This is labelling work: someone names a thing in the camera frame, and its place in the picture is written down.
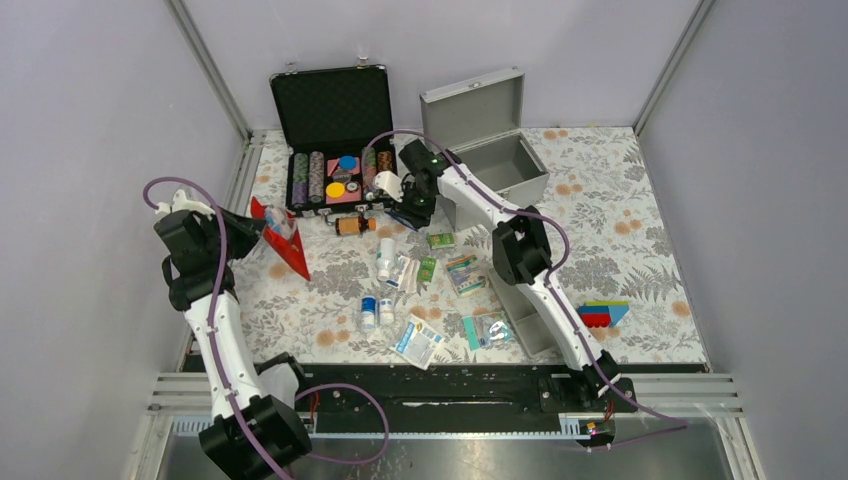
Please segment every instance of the table surface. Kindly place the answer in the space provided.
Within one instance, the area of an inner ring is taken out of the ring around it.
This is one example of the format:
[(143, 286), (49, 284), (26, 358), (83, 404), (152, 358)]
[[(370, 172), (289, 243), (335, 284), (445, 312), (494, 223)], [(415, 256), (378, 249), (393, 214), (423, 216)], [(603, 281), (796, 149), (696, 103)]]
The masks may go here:
[[(568, 232), (568, 262), (558, 272), (575, 306), (594, 300), (626, 300), (630, 312), (617, 328), (592, 329), (619, 363), (703, 363), (695, 326), (642, 155), (630, 128), (524, 129), (550, 172), (539, 210)], [(395, 139), (397, 150), (409, 141)], [(263, 204), (283, 205), (288, 148), (281, 131), (269, 132), (253, 186)], [(407, 315), (426, 319), (446, 338), (435, 363), (558, 363), (553, 352), (531, 361), (518, 342), (471, 351), (462, 318), (502, 310), (491, 287), (459, 299), (445, 261), (476, 254), (491, 265), (491, 237), (482, 227), (455, 233), (457, 246), (430, 250), (430, 233), (451, 231), (440, 208), (430, 227), (414, 232), (384, 213), (373, 214), (376, 232), (338, 237), (320, 218), (299, 220), (312, 281), (294, 273), (264, 242), (232, 265), (247, 345), (255, 361), (283, 351), (305, 363), (403, 363), (389, 346)], [(439, 260), (429, 284), (398, 294), (376, 280), (374, 257), (381, 238), (400, 252)], [(556, 262), (563, 243), (548, 228)], [(397, 320), (370, 334), (359, 328), (364, 295), (395, 299)]]

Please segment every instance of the green packet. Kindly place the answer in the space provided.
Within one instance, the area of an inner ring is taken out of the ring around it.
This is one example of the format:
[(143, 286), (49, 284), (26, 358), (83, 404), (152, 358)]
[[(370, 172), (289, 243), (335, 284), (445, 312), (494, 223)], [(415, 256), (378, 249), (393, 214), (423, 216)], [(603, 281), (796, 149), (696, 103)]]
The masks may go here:
[(437, 260), (433, 257), (424, 257), (421, 259), (421, 267), (418, 269), (418, 283), (427, 283), (433, 279), (433, 273), (436, 271)]
[(449, 248), (456, 246), (452, 233), (437, 233), (427, 237), (427, 242), (433, 250), (437, 248)]

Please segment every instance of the cable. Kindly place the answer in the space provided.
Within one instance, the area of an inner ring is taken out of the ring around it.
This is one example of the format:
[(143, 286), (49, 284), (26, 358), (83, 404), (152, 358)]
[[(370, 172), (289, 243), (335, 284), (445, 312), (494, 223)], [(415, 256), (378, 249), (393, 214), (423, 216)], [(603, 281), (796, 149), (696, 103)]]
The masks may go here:
[[(227, 378), (227, 373), (224, 370), (224, 364), (221, 361), (221, 352), (218, 350), (218, 341), (215, 337), (215, 308), (218, 304), (218, 292), (221, 291), (221, 283), (224, 278), (224, 270), (227, 264), (227, 228), (226, 224), (224, 223), (224, 215), (221, 213), (221, 207), (218, 206), (218, 204), (215, 202), (215, 199), (212, 198), (212, 195), (210, 195), (209, 192), (207, 192), (203, 189), (203, 187), (192, 182), (191, 180), (187, 180), (181, 177), (159, 177), (147, 182), (147, 185), (144, 186), (144, 189), (141, 192), (142, 198), (144, 199), (144, 203), (146, 203), (150, 208), (153, 208), (155, 210), (158, 210), (159, 208), (158, 205), (156, 205), (150, 200), (150, 189), (160, 183), (165, 182), (182, 183), (197, 190), (197, 192), (200, 193), (206, 199), (207, 202), (209, 202), (209, 206), (212, 208), (212, 211), (215, 212), (215, 218), (218, 222), (218, 232), (221, 235), (221, 248), (220, 255), (218, 257), (218, 270), (215, 273), (215, 283), (212, 287), (212, 299), (209, 303), (209, 313), (206, 317), (206, 326), (209, 329), (207, 335), (209, 337), (209, 346), (210, 350), (212, 351), (212, 360), (215, 364), (215, 371), (218, 373), (218, 377), (221, 379), (221, 386), (224, 388), (224, 391), (227, 392), (225, 398), (229, 402), (230, 407), (233, 410), (233, 416), (236, 417), (236, 422), (238, 423), (239, 428), (241, 428), (242, 432), (244, 433), (245, 438), (247, 438), (248, 442), (250, 442), (250, 444), (256, 450), (256, 453), (258, 453), (259, 456), (262, 457), (262, 460), (264, 460), (265, 463), (267, 463), (268, 466), (271, 467), (271, 470), (275, 474), (277, 474), (278, 477), (282, 478), (283, 480), (292, 480), (291, 477), (283, 471), (280, 465), (277, 464), (276, 460), (274, 460), (271, 454), (269, 454), (268, 451), (265, 450), (265, 447), (262, 445), (262, 443), (259, 442), (256, 436), (250, 430), (250, 426), (247, 425), (247, 421), (245, 420), (244, 415), (241, 413), (241, 409), (238, 406), (235, 394), (231, 389), (232, 384)], [(318, 392), (320, 390), (327, 390), (330, 388), (345, 388), (348, 390), (353, 390), (362, 394), (374, 405), (374, 408), (377, 409), (377, 412), (380, 414), (380, 418), (383, 420), (383, 427), (385, 429), (383, 446), (382, 448), (380, 448), (380, 451), (377, 453), (377, 455), (374, 455), (373, 457), (366, 460), (339, 460), (316, 454), (309, 454), (309, 456), (312, 456), (313, 458), (318, 458), (320, 460), (326, 460), (329, 462), (341, 463), (344, 465), (363, 465), (380, 458), (386, 452), (386, 449), (389, 446), (389, 421), (386, 418), (386, 413), (383, 411), (383, 408), (380, 406), (379, 403), (377, 403), (377, 400), (374, 399), (374, 397), (372, 397), (368, 392), (355, 385), (349, 385), (344, 383), (332, 383), (307, 389), (301, 392), (298, 396), (296, 396), (295, 400), (303, 398), (305, 395), (309, 395), (310, 393)]]
[(382, 457), (383, 454), (386, 453), (386, 450), (389, 448), (389, 419), (386, 418), (386, 412), (385, 410), (383, 410), (383, 407), (381, 407), (380, 404), (377, 403), (377, 400), (362, 388), (357, 387), (356, 385), (351, 385), (349, 383), (328, 383), (326, 385), (307, 388), (306, 390), (298, 393), (297, 396), (294, 397), (294, 400), (296, 402), (311, 393), (320, 392), (321, 390), (330, 390), (333, 388), (344, 388), (347, 390), (353, 390), (354, 392), (367, 398), (368, 401), (374, 405), (374, 408), (377, 409), (377, 413), (380, 414), (380, 420), (383, 421), (383, 429), (385, 432), (383, 435), (383, 445), (380, 447), (380, 451), (378, 451), (373, 457), (366, 458), (365, 460), (341, 460), (338, 458), (325, 457), (316, 453), (310, 453), (307, 456), (317, 458), (318, 460), (324, 460), (327, 462), (339, 463), (342, 465), (365, 465), (366, 463), (371, 463), (374, 460), (377, 460), (378, 458)]
[[(395, 135), (395, 134), (398, 134), (398, 133), (415, 135), (415, 136), (421, 137), (424, 140), (430, 142), (434, 147), (436, 147), (439, 150), (439, 152), (442, 154), (442, 156), (444, 156), (445, 159), (451, 164), (451, 167), (453, 167), (456, 170), (456, 172), (459, 174), (459, 176), (463, 180), (465, 180), (465, 183), (468, 184), (472, 189), (474, 189), (474, 191), (476, 191), (481, 197), (486, 199), (486, 201), (489, 202), (489, 204), (491, 204), (493, 207), (496, 207), (500, 211), (505, 212), (505, 213), (509, 213), (511, 215), (520, 215), (520, 216), (523, 216), (523, 217), (541, 220), (542, 222), (545, 222), (548, 225), (551, 225), (557, 231), (557, 233), (559, 233), (560, 237), (562, 237), (562, 240), (563, 240), (564, 252), (562, 254), (562, 258), (555, 265), (553, 265), (548, 270), (548, 273), (545, 275), (545, 287), (548, 289), (549, 292), (551, 292), (551, 295), (556, 299), (557, 304), (559, 305), (560, 309), (565, 313), (565, 317), (568, 319), (568, 322), (571, 324), (571, 327), (574, 329), (574, 333), (577, 335), (577, 338), (580, 340), (580, 343), (582, 344), (584, 350), (586, 352), (591, 352), (591, 349), (589, 347), (589, 342), (586, 340), (586, 337), (583, 335), (583, 332), (580, 331), (578, 323), (575, 321), (575, 319), (572, 317), (572, 315), (568, 312), (568, 309), (565, 307), (565, 303), (563, 302), (559, 293), (557, 292), (557, 290), (555, 288), (553, 288), (553, 285), (550, 282), (551, 275), (553, 275), (554, 272), (556, 272), (563, 264), (565, 264), (565, 261), (568, 259), (568, 256), (571, 253), (571, 244), (568, 240), (568, 234), (565, 232), (565, 229), (562, 228), (562, 226), (560, 226), (552, 218), (546, 217), (545, 215), (541, 215), (541, 214), (537, 214), (537, 213), (533, 213), (533, 212), (526, 212), (526, 211), (522, 211), (522, 210), (513, 210), (513, 209), (505, 207), (503, 205), (503, 203), (501, 203), (500, 201), (498, 201), (495, 198), (492, 198), (490, 195), (488, 195), (482, 188), (480, 188), (480, 186), (478, 186), (474, 181), (470, 180), (468, 178), (468, 176), (465, 175), (465, 172), (463, 172), (460, 168), (458, 168), (458, 163), (457, 163), (456, 159), (453, 157), (452, 153), (448, 152), (448, 150), (446, 148), (439, 145), (439, 143), (436, 142), (433, 138), (431, 138), (430, 136), (423, 134), (421, 132), (418, 132), (418, 131), (415, 131), (415, 130), (409, 130), (409, 129), (396, 129), (396, 130), (391, 130), (391, 131), (388, 131), (388, 132), (381, 133), (380, 135), (377, 135), (376, 137), (372, 138), (370, 142), (368, 142), (368, 145), (366, 145), (365, 148), (362, 149), (363, 154), (364, 154), (364, 152), (368, 151), (368, 149), (372, 148), (373, 145), (378, 140), (380, 140), (381, 138), (385, 138), (389, 135)], [(655, 436), (658, 436), (658, 435), (664, 435), (664, 434), (667, 434), (667, 433), (675, 432), (675, 431), (687, 428), (689, 426), (689, 423), (686, 422), (683, 419), (675, 418), (675, 417), (671, 417), (671, 416), (662, 414), (662, 413), (654, 410), (653, 408), (648, 407), (646, 405), (642, 405), (641, 403), (639, 403), (639, 402), (633, 400), (632, 398), (628, 397), (627, 395), (625, 395), (624, 392), (622, 392), (618, 387), (616, 387), (615, 385), (612, 384), (612, 382), (610, 382), (609, 378), (607, 378), (606, 374), (604, 374), (600, 365), (598, 365), (598, 363), (595, 362), (595, 359), (592, 358), (592, 355), (589, 354), (588, 357), (589, 357), (589, 361), (591, 362), (591, 365), (595, 368), (595, 371), (598, 373), (598, 376), (601, 378), (601, 380), (607, 385), (607, 387), (609, 387), (610, 390), (615, 392), (616, 395), (621, 397), (625, 402), (629, 403), (631, 406), (635, 407), (637, 410), (642, 410), (643, 412), (645, 412), (649, 415), (652, 415), (656, 418), (677, 424), (674, 427), (669, 427), (669, 428), (665, 428), (663, 430), (658, 430), (658, 431), (655, 431), (655, 432), (646, 433), (644, 435), (640, 435), (638, 437), (634, 437), (634, 438), (616, 443), (615, 444), (616, 446), (621, 447), (621, 446), (628, 445), (628, 444), (631, 444), (631, 443), (636, 443), (637, 441), (640, 441), (642, 439), (647, 439), (647, 438), (650, 438), (650, 437), (655, 437)]]

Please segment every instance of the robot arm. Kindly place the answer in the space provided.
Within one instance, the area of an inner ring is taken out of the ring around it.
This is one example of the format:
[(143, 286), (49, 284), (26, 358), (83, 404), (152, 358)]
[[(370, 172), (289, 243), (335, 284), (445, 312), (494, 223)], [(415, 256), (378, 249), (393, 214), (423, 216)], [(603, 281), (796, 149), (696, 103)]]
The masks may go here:
[[(430, 153), (420, 140), (404, 148), (400, 156), (415, 180), (403, 185), (395, 217), (412, 226), (429, 223), (437, 194), (470, 213), (492, 233), (495, 271), (533, 304), (556, 340), (565, 364), (585, 375), (592, 393), (603, 395), (609, 387), (592, 365), (597, 363), (611, 383), (621, 377), (618, 365), (579, 321), (556, 275), (548, 275), (551, 250), (542, 221), (506, 213), (522, 208), (501, 198), (467, 166), (451, 166)], [(538, 214), (533, 207), (523, 210)]]
[[(270, 467), (245, 439), (227, 396), (233, 395), (239, 412), (268, 454), (279, 465), (288, 465), (312, 449), (306, 428), (294, 411), (294, 397), (305, 376), (286, 353), (258, 369), (253, 365), (229, 267), (224, 267), (221, 290), (213, 291), (221, 248), (214, 212), (202, 203), (187, 200), (182, 190), (177, 191), (173, 205), (159, 204), (159, 211), (166, 215), (154, 229), (170, 252), (162, 262), (162, 272), (171, 305), (183, 312), (191, 326), (209, 377), (214, 422), (200, 432), (200, 445), (230, 478), (265, 478), (271, 473)], [(227, 259), (242, 258), (259, 240), (265, 221), (226, 210), (222, 215), (229, 240)], [(215, 322), (210, 329), (207, 317), (213, 298), (217, 299)], [(219, 375), (216, 359), (226, 382)], [(273, 385), (280, 398), (270, 395), (265, 385)]]

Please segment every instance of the white wall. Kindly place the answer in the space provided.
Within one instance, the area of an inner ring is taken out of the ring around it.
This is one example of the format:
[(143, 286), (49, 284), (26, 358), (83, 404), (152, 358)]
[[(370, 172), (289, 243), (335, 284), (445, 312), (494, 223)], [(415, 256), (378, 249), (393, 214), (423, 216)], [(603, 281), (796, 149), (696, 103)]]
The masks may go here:
[(418, 95), (513, 65), (527, 72), (524, 125), (632, 125), (697, 0), (187, 0), (253, 128), (279, 128), (268, 78), (389, 67), (396, 126)]
[(848, 3), (720, 0), (642, 137), (768, 478), (844, 478)]
[(162, 1), (4, 2), (0, 65), (0, 478), (118, 478), (183, 323), (141, 188), (240, 141)]

